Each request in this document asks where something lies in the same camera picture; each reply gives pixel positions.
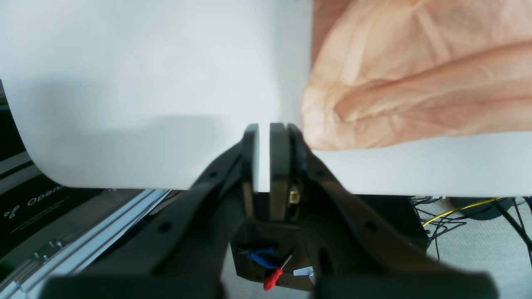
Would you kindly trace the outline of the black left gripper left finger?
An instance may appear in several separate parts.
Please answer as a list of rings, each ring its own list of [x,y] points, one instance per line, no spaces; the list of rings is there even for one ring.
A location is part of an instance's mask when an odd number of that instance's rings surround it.
[[[254,216],[259,126],[218,156],[130,242],[75,276],[46,282],[42,299],[222,299],[221,269],[239,227]]]

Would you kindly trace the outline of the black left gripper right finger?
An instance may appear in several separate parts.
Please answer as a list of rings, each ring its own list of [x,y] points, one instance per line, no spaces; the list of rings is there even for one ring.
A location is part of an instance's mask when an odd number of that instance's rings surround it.
[[[314,299],[497,299],[488,274],[434,261],[348,192],[293,124],[270,125],[269,220],[296,223]]]

